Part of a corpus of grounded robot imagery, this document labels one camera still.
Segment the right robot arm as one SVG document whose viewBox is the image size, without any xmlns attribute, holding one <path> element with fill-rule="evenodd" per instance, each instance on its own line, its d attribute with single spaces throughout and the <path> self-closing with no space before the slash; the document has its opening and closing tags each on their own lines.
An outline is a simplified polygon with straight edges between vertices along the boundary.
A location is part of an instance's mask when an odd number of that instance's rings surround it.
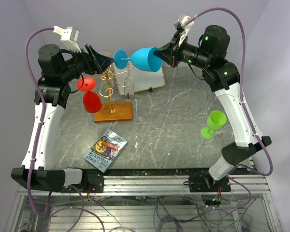
<svg viewBox="0 0 290 232">
<path fill-rule="evenodd" d="M 221 157 L 209 168 L 209 176 L 203 180 L 204 187 L 214 191 L 220 186 L 220 179 L 240 162 L 269 146 L 272 140 L 258 129 L 245 96 L 240 92 L 240 73 L 225 59 L 230 42 L 227 31 L 218 25 L 206 27 L 199 46 L 189 44 L 186 39 L 180 42 L 180 33 L 178 30 L 154 55 L 172 68 L 180 62 L 200 68 L 203 80 L 222 104 L 234 134 L 234 142 L 222 148 Z"/>
</svg>

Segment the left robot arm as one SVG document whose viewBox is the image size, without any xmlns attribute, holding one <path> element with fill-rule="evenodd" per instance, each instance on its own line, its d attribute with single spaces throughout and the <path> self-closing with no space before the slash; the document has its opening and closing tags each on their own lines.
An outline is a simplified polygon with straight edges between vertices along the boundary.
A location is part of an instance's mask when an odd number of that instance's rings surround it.
<svg viewBox="0 0 290 232">
<path fill-rule="evenodd" d="M 26 189 L 61 192 L 72 185 L 83 192 L 89 186 L 86 169 L 53 168 L 55 138 L 71 93 L 69 82 L 82 73 L 102 74 L 114 59 L 96 52 L 89 44 L 79 52 L 59 48 L 55 44 L 38 51 L 42 76 L 35 91 L 35 120 L 27 154 L 11 177 Z"/>
</svg>

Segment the blue plastic goblet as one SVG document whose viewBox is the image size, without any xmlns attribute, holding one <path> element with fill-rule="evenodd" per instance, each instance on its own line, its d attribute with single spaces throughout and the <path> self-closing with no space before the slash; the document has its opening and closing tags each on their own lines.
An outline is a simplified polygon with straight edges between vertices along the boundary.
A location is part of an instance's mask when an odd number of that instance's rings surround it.
<svg viewBox="0 0 290 232">
<path fill-rule="evenodd" d="M 162 60 L 154 55 L 155 51 L 158 51 L 157 47 L 141 48 L 129 58 L 124 50 L 119 49 L 114 54 L 114 63 L 120 70 L 126 68 L 128 62 L 131 62 L 135 68 L 141 71 L 157 72 L 162 66 Z"/>
</svg>

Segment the red plastic goblet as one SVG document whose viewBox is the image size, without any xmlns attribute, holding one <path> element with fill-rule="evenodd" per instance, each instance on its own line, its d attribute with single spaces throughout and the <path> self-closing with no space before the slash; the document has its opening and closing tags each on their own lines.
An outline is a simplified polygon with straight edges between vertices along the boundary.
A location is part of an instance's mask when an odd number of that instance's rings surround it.
<svg viewBox="0 0 290 232">
<path fill-rule="evenodd" d="M 95 86 L 96 81 L 91 77 L 84 77 L 84 79 L 79 80 L 77 83 L 78 89 L 84 92 L 83 105 L 89 113 L 97 113 L 102 108 L 99 94 L 93 91 Z"/>
</svg>

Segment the clear wine glass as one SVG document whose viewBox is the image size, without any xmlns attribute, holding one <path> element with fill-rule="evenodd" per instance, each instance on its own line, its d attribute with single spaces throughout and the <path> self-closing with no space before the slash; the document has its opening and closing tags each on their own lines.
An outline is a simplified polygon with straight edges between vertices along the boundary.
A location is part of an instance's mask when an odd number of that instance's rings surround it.
<svg viewBox="0 0 290 232">
<path fill-rule="evenodd" d="M 131 96 L 134 95 L 134 82 L 131 77 L 131 70 L 134 68 L 134 66 L 128 62 L 127 63 L 127 76 L 125 77 L 124 80 L 124 95 L 129 99 Z"/>
</svg>

